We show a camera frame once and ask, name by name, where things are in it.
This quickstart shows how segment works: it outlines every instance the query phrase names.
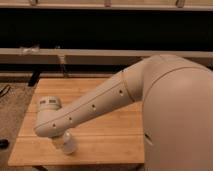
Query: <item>wooden tabletop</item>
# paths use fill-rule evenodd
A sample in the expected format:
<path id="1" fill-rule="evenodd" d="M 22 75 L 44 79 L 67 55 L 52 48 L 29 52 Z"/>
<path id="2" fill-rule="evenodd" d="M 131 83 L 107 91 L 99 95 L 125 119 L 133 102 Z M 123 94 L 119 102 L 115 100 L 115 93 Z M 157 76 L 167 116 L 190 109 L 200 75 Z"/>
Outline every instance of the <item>wooden tabletop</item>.
<path id="1" fill-rule="evenodd" d="M 135 103 L 70 129 L 78 150 L 65 155 L 50 139 L 33 131 L 36 102 L 42 96 L 58 96 L 63 106 L 96 87 L 105 78 L 41 79 L 27 109 L 10 155 L 10 166 L 143 163 L 141 104 Z"/>

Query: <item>table leg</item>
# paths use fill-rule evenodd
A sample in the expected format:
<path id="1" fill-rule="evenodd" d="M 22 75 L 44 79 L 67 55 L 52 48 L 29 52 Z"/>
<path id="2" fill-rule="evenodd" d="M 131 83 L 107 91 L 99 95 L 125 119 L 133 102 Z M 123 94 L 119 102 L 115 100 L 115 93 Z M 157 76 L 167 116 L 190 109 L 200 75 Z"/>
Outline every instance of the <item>table leg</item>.
<path id="1" fill-rule="evenodd" d="M 139 164 L 139 165 L 136 167 L 135 171 L 145 171 L 144 164 Z"/>
<path id="2" fill-rule="evenodd" d="M 38 171 L 48 171 L 45 167 L 43 166 L 32 166 L 33 168 L 35 168 Z"/>

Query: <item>cable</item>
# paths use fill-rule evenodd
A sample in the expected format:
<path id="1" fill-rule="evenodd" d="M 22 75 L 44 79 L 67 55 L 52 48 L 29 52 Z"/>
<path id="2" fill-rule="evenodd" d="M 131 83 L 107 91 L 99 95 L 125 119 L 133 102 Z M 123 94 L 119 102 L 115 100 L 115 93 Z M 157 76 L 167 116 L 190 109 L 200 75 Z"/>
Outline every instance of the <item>cable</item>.
<path id="1" fill-rule="evenodd" d="M 1 90 L 0 90 L 0 97 L 5 96 L 11 89 L 11 86 L 9 84 L 7 84 L 6 86 L 4 86 Z"/>

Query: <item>gray carpet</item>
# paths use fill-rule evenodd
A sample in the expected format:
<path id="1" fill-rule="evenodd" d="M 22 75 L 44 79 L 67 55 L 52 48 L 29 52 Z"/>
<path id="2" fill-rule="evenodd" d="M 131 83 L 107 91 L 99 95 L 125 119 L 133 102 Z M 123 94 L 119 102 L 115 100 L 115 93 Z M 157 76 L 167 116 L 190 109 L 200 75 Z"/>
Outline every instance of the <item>gray carpet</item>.
<path id="1" fill-rule="evenodd" d="M 24 118 L 25 111 L 30 103 L 35 87 L 28 87 L 27 83 L 8 81 L 0 83 L 0 89 L 6 84 L 11 86 L 10 91 L 0 97 L 0 138 L 10 141 L 6 150 L 0 150 L 0 171 L 35 171 L 32 167 L 9 167 L 7 161 L 14 145 L 16 136 Z M 46 166 L 50 171 L 133 171 L 137 165 L 83 165 L 83 166 Z"/>

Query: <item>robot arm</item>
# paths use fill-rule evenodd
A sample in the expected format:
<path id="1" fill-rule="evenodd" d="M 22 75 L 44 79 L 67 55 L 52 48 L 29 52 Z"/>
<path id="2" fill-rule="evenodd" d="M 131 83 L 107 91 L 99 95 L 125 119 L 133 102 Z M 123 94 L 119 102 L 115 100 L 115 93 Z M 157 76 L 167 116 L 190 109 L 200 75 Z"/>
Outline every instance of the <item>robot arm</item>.
<path id="1" fill-rule="evenodd" d="M 141 61 L 126 68 L 63 108 L 59 99 L 42 98 L 38 104 L 36 134 L 50 138 L 59 136 L 68 128 L 141 100 L 144 67 L 145 61 Z"/>
<path id="2" fill-rule="evenodd" d="M 174 55 L 130 66 L 63 108 L 59 99 L 41 99 L 35 133 L 61 136 L 68 128 L 139 100 L 147 170 L 213 170 L 212 72 Z"/>

